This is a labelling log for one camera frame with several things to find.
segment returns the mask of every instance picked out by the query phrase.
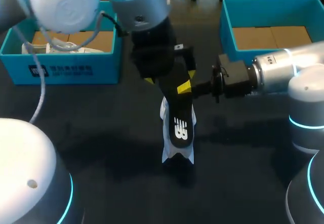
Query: blue box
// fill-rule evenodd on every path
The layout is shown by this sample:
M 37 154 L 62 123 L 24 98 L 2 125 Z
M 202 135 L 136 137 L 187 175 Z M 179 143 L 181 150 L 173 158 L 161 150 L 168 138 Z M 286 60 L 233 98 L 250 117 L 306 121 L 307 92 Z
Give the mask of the blue box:
M 100 2 L 99 11 L 105 11 L 117 19 L 110 2 Z M 29 42 L 32 42 L 38 27 L 33 19 L 18 24 Z M 85 30 L 93 31 L 95 21 Z M 122 39 L 117 37 L 114 25 L 102 19 L 100 31 L 113 31 L 110 53 L 97 54 L 38 54 L 37 57 L 46 74 L 46 83 L 51 85 L 68 84 L 117 84 L 122 57 Z M 0 50 L 0 58 L 15 85 L 39 85 L 32 55 L 21 54 L 22 42 L 15 31 L 10 29 Z
M 230 61 L 251 65 L 255 56 L 279 49 L 239 50 L 236 27 L 305 26 L 313 43 L 324 40 L 324 6 L 320 0 L 224 0 L 220 19 L 223 52 Z

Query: cardboard box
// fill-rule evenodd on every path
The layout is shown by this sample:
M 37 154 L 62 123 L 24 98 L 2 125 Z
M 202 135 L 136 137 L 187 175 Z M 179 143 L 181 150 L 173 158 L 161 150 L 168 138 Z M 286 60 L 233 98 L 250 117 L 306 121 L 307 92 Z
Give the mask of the cardboard box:
M 276 49 L 277 45 L 270 27 L 255 28 L 233 28 L 237 48 L 248 49 Z
M 110 2 L 100 2 L 98 10 L 102 10 L 117 20 Z M 18 24 L 20 31 L 30 43 L 45 45 L 47 41 L 39 33 L 39 27 L 34 19 L 25 19 Z M 86 32 L 80 32 L 71 37 L 52 33 L 62 41 L 72 41 L 81 44 L 93 34 L 96 21 L 93 21 Z M 53 53 L 38 54 L 38 60 L 44 71 L 47 85 L 95 85 L 117 84 L 120 75 L 122 58 L 122 38 L 116 35 L 112 22 L 103 19 L 100 34 L 89 45 L 103 53 Z M 13 29 L 9 29 L 6 39 L 0 49 L 0 59 L 7 69 L 15 85 L 39 85 L 38 68 L 33 56 L 21 54 L 22 42 Z
M 84 43 L 93 34 L 93 31 L 82 31 L 69 36 L 68 41 L 77 45 Z M 101 31 L 96 38 L 86 45 L 87 48 L 97 49 L 110 53 L 113 44 L 113 31 Z
M 82 31 L 72 35 L 66 35 L 61 33 L 48 32 L 51 39 L 57 38 L 63 42 L 71 42 L 77 45 L 84 43 L 89 39 L 93 31 Z M 95 37 L 95 39 L 86 45 L 87 48 L 97 49 L 105 53 L 110 53 L 113 44 L 113 31 L 101 31 Z M 41 31 L 36 31 L 32 40 L 34 45 L 44 45 L 47 41 Z
M 63 42 L 67 42 L 68 39 L 69 39 L 69 35 L 66 35 L 66 34 L 61 34 L 61 33 L 55 33 L 55 32 L 51 32 L 51 31 L 48 31 L 47 32 L 49 37 L 51 39 L 53 38 L 57 38 Z M 42 32 L 41 31 L 36 31 L 35 32 L 35 35 L 32 39 L 32 44 L 34 45 L 45 45 L 47 44 L 47 41 L 46 41 L 46 38 L 43 36 Z
M 311 44 L 304 26 L 233 28 L 239 50 L 284 49 Z
M 293 48 L 311 44 L 304 26 L 277 26 L 271 28 L 278 48 Z
M 323 20 L 320 0 L 224 0 L 220 17 L 223 53 L 232 62 L 243 60 L 251 65 L 258 55 L 323 41 Z

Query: blue led ring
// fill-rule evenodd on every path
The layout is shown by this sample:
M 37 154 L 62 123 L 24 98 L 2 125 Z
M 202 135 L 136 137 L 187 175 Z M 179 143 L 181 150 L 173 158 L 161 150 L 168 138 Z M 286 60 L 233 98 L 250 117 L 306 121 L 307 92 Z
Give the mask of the blue led ring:
M 289 120 L 290 122 L 292 122 L 292 124 L 296 125 L 297 127 L 303 128 L 303 129 L 324 129 L 324 126 L 307 126 L 307 125 L 302 125 L 299 123 L 296 123 L 294 120 L 292 120 L 292 118 L 289 116 Z
M 316 203 L 316 205 L 318 206 L 318 208 L 321 210 L 321 212 L 324 214 L 324 208 L 322 207 L 322 205 L 320 204 L 319 200 L 317 199 L 315 193 L 314 193 L 314 190 L 313 190 L 313 187 L 312 187 L 312 184 L 311 184 L 311 181 L 310 181 L 310 167 L 312 165 L 312 162 L 315 158 L 315 156 L 312 158 L 312 160 L 310 160 L 309 162 L 309 165 L 308 165 L 308 169 L 307 169 L 307 181 L 308 181 L 308 186 L 309 186 L 309 190 L 310 190 L 310 193 L 312 194 L 312 197 Z
M 69 211 L 69 208 L 71 206 L 71 203 L 72 203 L 72 197 L 73 197 L 73 181 L 72 181 L 72 176 L 70 174 L 70 179 L 71 179 L 71 194 L 70 194 L 70 199 L 69 199 L 69 202 L 66 206 L 66 209 L 65 209 L 65 212 L 63 213 L 61 219 L 57 222 L 57 224 L 61 224 L 62 221 L 64 220 L 64 218 L 66 217 L 68 211 Z

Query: white logo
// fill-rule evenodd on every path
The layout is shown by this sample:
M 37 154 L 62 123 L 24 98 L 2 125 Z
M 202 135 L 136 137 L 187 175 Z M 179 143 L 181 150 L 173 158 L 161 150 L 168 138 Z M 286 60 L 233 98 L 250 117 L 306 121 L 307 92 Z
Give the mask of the white logo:
M 188 139 L 188 131 L 186 130 L 187 123 L 177 118 L 174 118 L 174 123 L 176 124 L 174 126 L 176 137 L 178 139 L 187 140 Z

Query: black table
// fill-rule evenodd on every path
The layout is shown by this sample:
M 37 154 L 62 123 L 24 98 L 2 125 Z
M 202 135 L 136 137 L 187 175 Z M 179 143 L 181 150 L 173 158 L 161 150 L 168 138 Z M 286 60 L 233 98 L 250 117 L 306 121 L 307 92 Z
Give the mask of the black table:
M 221 53 L 218 0 L 172 0 L 180 42 L 194 45 L 196 81 Z M 125 40 L 116 86 L 48 86 L 36 125 L 53 141 L 86 208 L 86 224 L 288 223 L 290 154 L 285 96 L 194 103 L 195 167 L 164 169 L 162 94 L 138 76 Z M 15 87 L 0 65 L 0 115 L 29 120 L 39 87 Z

